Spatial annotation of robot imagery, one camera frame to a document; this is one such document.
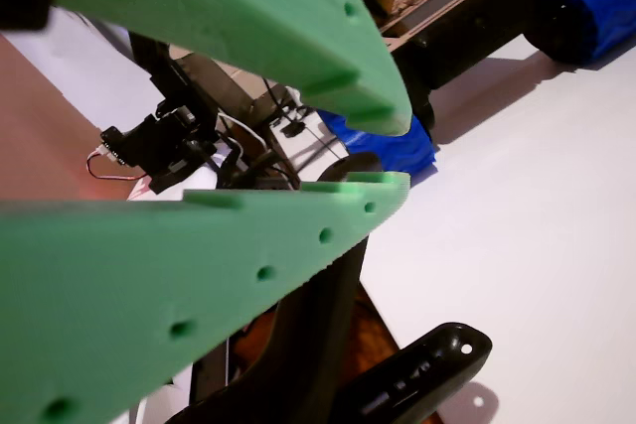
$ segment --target wire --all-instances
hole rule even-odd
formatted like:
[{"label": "wire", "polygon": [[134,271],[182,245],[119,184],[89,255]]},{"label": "wire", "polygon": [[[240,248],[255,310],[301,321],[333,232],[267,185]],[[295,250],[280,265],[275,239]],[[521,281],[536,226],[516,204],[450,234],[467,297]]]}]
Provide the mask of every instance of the wire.
[{"label": "wire", "polygon": [[[265,86],[267,87],[267,92],[269,93],[269,97],[270,97],[270,98],[271,98],[271,100],[274,102],[274,104],[276,105],[276,107],[277,107],[278,109],[280,109],[280,112],[282,113],[282,115],[283,115],[285,118],[287,118],[287,121],[289,121],[290,123],[293,123],[293,122],[294,122],[294,120],[293,120],[293,119],[291,119],[291,118],[289,117],[289,115],[285,112],[284,108],[282,107],[282,104],[280,104],[280,102],[278,101],[278,99],[276,99],[276,97],[274,96],[274,92],[272,91],[271,86],[269,86],[269,81],[267,81],[267,79],[266,79],[266,78],[263,78],[262,80],[263,80],[263,82],[265,83]],[[320,139],[320,138],[318,137],[318,135],[317,135],[316,133],[314,133],[314,132],[311,130],[311,128],[310,128],[310,127],[308,127],[308,126],[307,126],[305,129],[306,129],[307,131],[309,131],[309,132],[311,133],[311,135],[312,135],[314,138],[316,138],[316,141],[318,141],[320,144],[322,144],[322,146],[323,146],[323,147],[322,147],[321,149],[326,148],[326,149],[328,149],[328,150],[331,152],[331,154],[333,154],[334,156],[336,156],[336,158],[337,158],[337,159],[342,159],[340,156],[338,156],[336,153],[334,153],[333,149],[331,149],[327,143],[325,143],[322,139]]]},{"label": "wire", "polygon": [[97,156],[101,156],[101,154],[98,153],[97,151],[93,151],[86,158],[86,170],[91,176],[93,176],[96,179],[104,179],[107,181],[139,181],[141,178],[145,178],[146,176],[148,176],[148,173],[144,173],[141,176],[98,176],[90,168],[90,161],[92,161],[93,158]]},{"label": "wire", "polygon": [[222,111],[219,111],[217,113],[219,116],[221,116],[222,118],[228,119],[229,121],[231,121],[232,123],[234,123],[237,126],[240,126],[242,129],[244,129],[245,131],[247,131],[249,134],[251,134],[260,144],[262,144],[262,147],[265,148],[265,151],[267,151],[267,143],[265,143],[265,140],[262,139],[260,136],[258,136],[253,129],[251,129],[249,126],[247,126],[246,124],[238,121],[236,118],[232,118],[231,116],[229,116],[228,114],[223,113]]},{"label": "wire", "polygon": [[231,138],[230,136],[226,136],[226,139],[228,141],[230,141],[231,143],[234,143],[237,145],[238,147],[238,157],[237,157],[237,161],[240,160],[240,158],[242,158],[242,155],[244,153],[244,149],[242,148],[241,144],[239,143],[239,141],[237,141],[235,138]]},{"label": "wire", "polygon": [[300,166],[295,168],[296,169],[296,174],[300,174],[300,172],[303,169],[305,169],[307,166],[309,166],[312,162],[314,162],[314,160],[316,158],[318,158],[319,156],[321,156],[325,152],[325,149],[328,148],[327,145],[335,143],[337,140],[338,140],[338,138],[336,136],[334,136],[329,141],[327,141],[327,144],[325,146],[322,146],[321,148],[319,148],[316,151],[314,151],[313,153],[311,153],[311,156],[309,156]]},{"label": "wire", "polygon": [[282,174],[287,179],[287,181],[289,181],[289,183],[293,184],[293,181],[291,180],[289,175],[285,171],[283,171],[282,169],[277,168],[276,166],[267,166],[267,169],[272,169],[272,170],[276,171],[277,173]]}]

